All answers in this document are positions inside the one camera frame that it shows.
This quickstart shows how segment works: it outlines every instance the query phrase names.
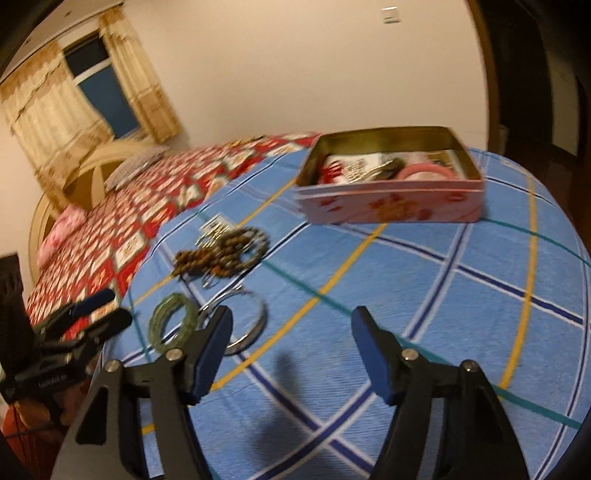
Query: red patterned bedsheet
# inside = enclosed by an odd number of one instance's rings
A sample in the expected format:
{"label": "red patterned bedsheet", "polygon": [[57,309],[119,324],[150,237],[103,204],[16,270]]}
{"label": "red patterned bedsheet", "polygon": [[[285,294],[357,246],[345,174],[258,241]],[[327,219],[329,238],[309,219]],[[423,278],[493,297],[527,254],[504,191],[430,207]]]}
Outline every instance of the red patterned bedsheet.
{"label": "red patterned bedsheet", "polygon": [[[160,225],[199,205],[263,158],[308,148],[316,137],[263,137],[237,146],[233,142],[196,148],[162,159],[126,188],[109,195],[65,241],[29,297],[31,323],[40,322],[68,301],[80,300],[105,287],[112,288],[121,299]],[[66,338],[74,338],[105,310],[81,319]]]}

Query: gray pillow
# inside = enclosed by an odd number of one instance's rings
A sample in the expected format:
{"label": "gray pillow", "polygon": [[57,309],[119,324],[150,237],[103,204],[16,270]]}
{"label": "gray pillow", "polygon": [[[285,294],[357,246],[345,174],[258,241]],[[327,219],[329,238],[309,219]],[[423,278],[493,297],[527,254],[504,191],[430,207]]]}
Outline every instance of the gray pillow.
{"label": "gray pillow", "polygon": [[169,149],[166,145],[156,145],[129,157],[105,180],[105,190],[110,192],[122,189],[146,168],[160,160]]}

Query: white wall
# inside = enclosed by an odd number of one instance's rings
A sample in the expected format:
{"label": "white wall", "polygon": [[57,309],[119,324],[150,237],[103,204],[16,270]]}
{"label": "white wall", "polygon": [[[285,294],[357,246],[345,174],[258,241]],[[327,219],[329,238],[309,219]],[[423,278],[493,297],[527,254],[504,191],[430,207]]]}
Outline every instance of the white wall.
{"label": "white wall", "polygon": [[29,230],[41,189],[16,137],[0,113],[0,255],[17,252],[26,299],[33,288]]}
{"label": "white wall", "polygon": [[288,131],[449,125],[486,147],[483,62],[465,0],[131,0],[193,145]]}

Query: window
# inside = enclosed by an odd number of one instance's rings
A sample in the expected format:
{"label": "window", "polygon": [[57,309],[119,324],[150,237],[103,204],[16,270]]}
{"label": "window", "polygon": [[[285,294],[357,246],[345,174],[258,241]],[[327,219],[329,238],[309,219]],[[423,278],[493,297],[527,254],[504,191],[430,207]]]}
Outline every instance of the window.
{"label": "window", "polygon": [[139,123],[131,111],[111,65],[105,45],[94,34],[64,52],[74,82],[107,120],[115,138],[137,133]]}

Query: pink bracelet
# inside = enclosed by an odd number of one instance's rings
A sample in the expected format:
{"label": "pink bracelet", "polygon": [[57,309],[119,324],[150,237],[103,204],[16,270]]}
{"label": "pink bracelet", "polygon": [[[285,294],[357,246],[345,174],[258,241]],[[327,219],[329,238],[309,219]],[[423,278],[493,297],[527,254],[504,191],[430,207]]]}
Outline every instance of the pink bracelet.
{"label": "pink bracelet", "polygon": [[414,175],[415,173],[421,173],[424,171],[428,171],[431,173],[439,173],[439,175],[443,175],[446,180],[453,180],[456,178],[456,174],[452,172],[449,168],[442,167],[441,165],[437,165],[430,162],[425,163],[414,163],[409,165],[408,167],[404,167],[398,175],[396,175],[396,180],[406,180],[407,177],[410,175]]}

